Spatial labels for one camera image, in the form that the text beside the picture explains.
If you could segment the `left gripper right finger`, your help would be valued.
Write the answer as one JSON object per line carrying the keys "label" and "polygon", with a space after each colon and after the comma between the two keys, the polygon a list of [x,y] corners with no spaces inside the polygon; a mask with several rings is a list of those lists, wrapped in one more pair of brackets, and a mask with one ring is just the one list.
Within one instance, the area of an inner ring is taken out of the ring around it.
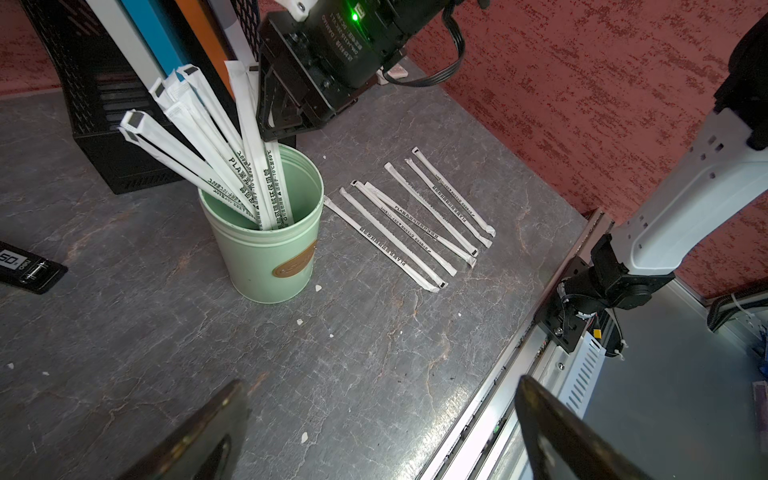
{"label": "left gripper right finger", "polygon": [[528,462],[535,479],[552,479],[550,445],[577,479],[647,479],[530,375],[520,377],[514,399]]}

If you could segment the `straw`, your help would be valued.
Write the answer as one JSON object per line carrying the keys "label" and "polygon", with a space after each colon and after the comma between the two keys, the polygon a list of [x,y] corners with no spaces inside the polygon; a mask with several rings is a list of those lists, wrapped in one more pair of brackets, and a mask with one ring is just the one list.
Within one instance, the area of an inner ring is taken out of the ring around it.
{"label": "straw", "polygon": [[424,273],[433,281],[436,287],[442,289],[447,283],[426,263],[424,263],[414,252],[412,252],[395,234],[385,227],[372,213],[370,213],[362,204],[360,204],[343,187],[339,189],[340,194],[349,201],[371,224],[383,233],[402,253],[412,260]]}
{"label": "straw", "polygon": [[459,242],[460,246],[472,257],[478,255],[477,248],[470,243],[462,234],[449,223],[390,163],[384,165],[385,170],[403,187],[409,194],[423,205],[432,216]]}
{"label": "straw", "polygon": [[428,178],[428,176],[414,163],[411,158],[406,158],[407,165],[419,176],[419,178],[430,188],[430,190],[441,200],[441,202],[459,219],[459,221],[470,231],[470,233],[479,240],[486,248],[490,248],[492,241],[483,237],[469,222],[469,220],[459,211],[459,209],[448,199],[448,197]]}
{"label": "straw", "polygon": [[377,239],[374,235],[368,232],[364,227],[358,224],[351,216],[345,213],[338,205],[336,205],[329,197],[323,197],[323,204],[330,208],[332,212],[343,219],[349,224],[356,232],[366,238],[372,245],[374,245],[382,254],[386,255],[393,263],[395,263],[401,270],[403,270],[412,280],[416,282],[424,290],[432,293],[438,291],[438,287],[433,285],[430,281],[426,280],[421,274],[415,271],[410,265],[402,260],[398,255],[391,251],[383,242]]}
{"label": "straw", "polygon": [[400,219],[398,214],[381,201],[374,193],[372,193],[365,185],[355,180],[351,183],[353,187],[359,190],[368,200],[374,203],[390,220],[392,220],[398,227],[400,227],[411,239],[413,239],[419,247],[428,253],[438,264],[451,276],[455,276],[457,270],[448,263],[442,256],[435,252],[409,225]]}
{"label": "straw", "polygon": [[469,202],[453,187],[453,185],[432,165],[418,147],[412,149],[412,153],[419,161],[437,178],[438,182],[459,202],[459,204],[469,213],[470,217],[492,237],[496,236],[496,230],[489,225],[479,213],[469,204]]}
{"label": "straw", "polygon": [[470,268],[473,268],[476,265],[476,259],[470,253],[466,252],[461,247],[455,245],[448,239],[436,233],[433,229],[431,229],[426,224],[421,222],[414,215],[412,215],[410,212],[408,212],[406,209],[400,206],[397,202],[392,200],[389,196],[387,196],[386,194],[378,190],[370,182],[366,182],[365,184],[362,184],[361,182],[357,181],[356,185],[358,187],[365,187],[370,193],[374,195],[375,198],[377,198],[378,200],[381,200],[385,205],[393,209],[402,217],[409,220],[414,225],[418,226],[421,230],[427,233],[431,238],[435,239],[436,241],[441,243],[445,248],[449,249],[452,253],[454,253],[455,255],[460,257],[462,260],[464,260],[469,265]]}

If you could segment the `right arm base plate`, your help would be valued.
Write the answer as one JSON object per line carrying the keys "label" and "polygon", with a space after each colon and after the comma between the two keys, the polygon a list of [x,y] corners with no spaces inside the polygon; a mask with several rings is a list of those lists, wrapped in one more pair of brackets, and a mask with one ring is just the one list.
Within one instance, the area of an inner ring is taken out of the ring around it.
{"label": "right arm base plate", "polygon": [[565,263],[555,286],[534,314],[534,321],[548,338],[566,353],[573,353],[584,333],[591,334],[605,349],[607,357],[617,357],[625,348],[615,310],[607,300],[593,293],[567,293],[567,280],[587,276],[590,266],[576,256]]}

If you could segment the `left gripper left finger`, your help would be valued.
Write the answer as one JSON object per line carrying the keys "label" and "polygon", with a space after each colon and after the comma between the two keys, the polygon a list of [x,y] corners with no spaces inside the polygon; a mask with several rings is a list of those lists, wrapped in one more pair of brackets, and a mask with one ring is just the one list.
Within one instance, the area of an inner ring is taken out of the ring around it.
{"label": "left gripper left finger", "polygon": [[231,479],[247,433],[244,383],[233,380],[122,479]]}

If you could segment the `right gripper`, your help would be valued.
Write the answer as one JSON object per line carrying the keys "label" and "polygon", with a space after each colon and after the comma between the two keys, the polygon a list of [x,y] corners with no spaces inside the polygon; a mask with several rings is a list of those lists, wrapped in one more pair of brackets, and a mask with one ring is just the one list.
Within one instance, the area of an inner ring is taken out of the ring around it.
{"label": "right gripper", "polygon": [[404,57],[440,16],[456,32],[453,1],[295,1],[258,29],[258,121],[265,141],[319,129]]}

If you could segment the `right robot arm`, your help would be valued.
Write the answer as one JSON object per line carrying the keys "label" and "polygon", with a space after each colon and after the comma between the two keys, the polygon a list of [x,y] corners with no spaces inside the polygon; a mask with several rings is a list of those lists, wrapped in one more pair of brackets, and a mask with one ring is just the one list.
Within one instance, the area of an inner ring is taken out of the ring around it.
{"label": "right robot arm", "polygon": [[[466,49],[452,1],[285,1],[258,26],[259,124],[276,140],[325,126],[378,79],[406,43],[440,17]],[[592,264],[550,301],[586,317],[633,309],[669,283],[703,238],[767,188],[767,23],[742,37],[689,151],[637,213],[600,238]]]}

